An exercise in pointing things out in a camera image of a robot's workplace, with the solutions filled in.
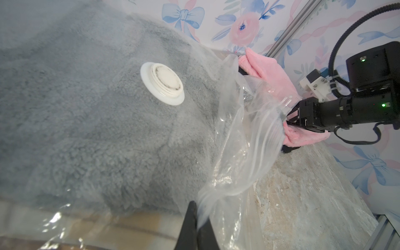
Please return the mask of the clear plastic vacuum bag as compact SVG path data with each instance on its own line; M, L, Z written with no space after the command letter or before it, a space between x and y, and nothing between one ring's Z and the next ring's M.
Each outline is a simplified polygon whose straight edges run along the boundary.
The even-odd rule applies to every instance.
M104 2L126 14L138 14L162 22L194 42L196 40L193 32L197 28L204 28L203 21L209 8L209 4L201 7L196 1ZM209 179L193 200L200 206L200 224L210 219L224 249L250 248L245 239L250 234L250 225L245 222L248 211L247 190L252 187L255 180L270 169L282 146L284 139L282 122L285 111L291 108L289 105L292 100L285 98L283 101L278 101L271 93L272 87L267 83L243 77L239 71L234 82L226 84L220 93L215 137L220 150ZM32 207L1 196L2 200L51 212L61 209ZM82 210L74 206L72 208L85 214L109 212ZM139 209L125 214L109 213L114 216L128 216L138 212L155 212L183 218L185 211L186 209L177 212Z

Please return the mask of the black white patterned blanket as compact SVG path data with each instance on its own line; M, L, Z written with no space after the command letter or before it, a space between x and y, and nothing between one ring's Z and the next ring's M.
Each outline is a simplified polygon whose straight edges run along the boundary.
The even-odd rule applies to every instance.
M283 154L288 154L288 153L290 153L290 152L292 152L292 151L294 151L294 150L297 150L297 149L299 149L300 147L290 147L290 146L286 146L286 145L283 145L282 146L282 149L281 149L281 152L283 153Z

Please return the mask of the grey fluffy blanket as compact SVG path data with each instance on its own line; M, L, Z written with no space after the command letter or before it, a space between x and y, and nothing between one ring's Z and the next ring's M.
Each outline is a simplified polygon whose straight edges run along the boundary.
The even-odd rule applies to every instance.
M181 105L150 93L146 62L179 76ZM236 62L104 1L1 1L1 196L49 210L185 210L219 153Z

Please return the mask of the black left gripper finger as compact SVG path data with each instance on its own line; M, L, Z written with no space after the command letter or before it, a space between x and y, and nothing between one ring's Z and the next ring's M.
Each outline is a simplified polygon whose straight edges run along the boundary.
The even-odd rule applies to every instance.
M174 250L220 250L210 219L197 229L197 204L189 202Z

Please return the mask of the pink fluffy blanket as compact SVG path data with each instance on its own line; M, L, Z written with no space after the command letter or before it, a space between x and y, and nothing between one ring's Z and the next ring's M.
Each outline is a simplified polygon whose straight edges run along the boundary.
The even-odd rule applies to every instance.
M272 96L279 101L284 98L291 99L294 107L302 97L291 82L289 76L274 58L265 57L257 54L250 48L245 49L245 54L239 57L239 67L247 74L264 80L268 86L272 87ZM290 126L285 121L283 123L285 139L283 144L288 147L300 147L318 143L329 138L330 133L316 133L299 127Z

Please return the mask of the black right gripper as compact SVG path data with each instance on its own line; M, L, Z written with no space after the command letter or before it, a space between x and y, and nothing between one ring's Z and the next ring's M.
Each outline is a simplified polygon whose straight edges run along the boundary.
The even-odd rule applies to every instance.
M355 115L358 106L359 98L354 96L323 103L310 97L293 108L293 121L286 122L289 126L316 133L333 132L336 128L350 129L358 123Z

